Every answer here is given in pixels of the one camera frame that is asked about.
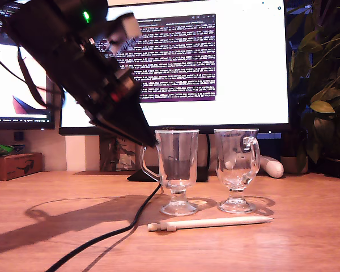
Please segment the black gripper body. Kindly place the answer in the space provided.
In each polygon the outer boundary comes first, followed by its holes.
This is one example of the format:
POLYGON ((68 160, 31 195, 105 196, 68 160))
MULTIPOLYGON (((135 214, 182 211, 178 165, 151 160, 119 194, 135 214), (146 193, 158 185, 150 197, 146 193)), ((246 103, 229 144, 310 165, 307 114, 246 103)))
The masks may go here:
POLYGON ((85 114, 112 111, 117 103, 139 95, 141 86, 130 69, 105 58, 89 41, 64 39, 55 47, 56 83, 84 109, 85 114))

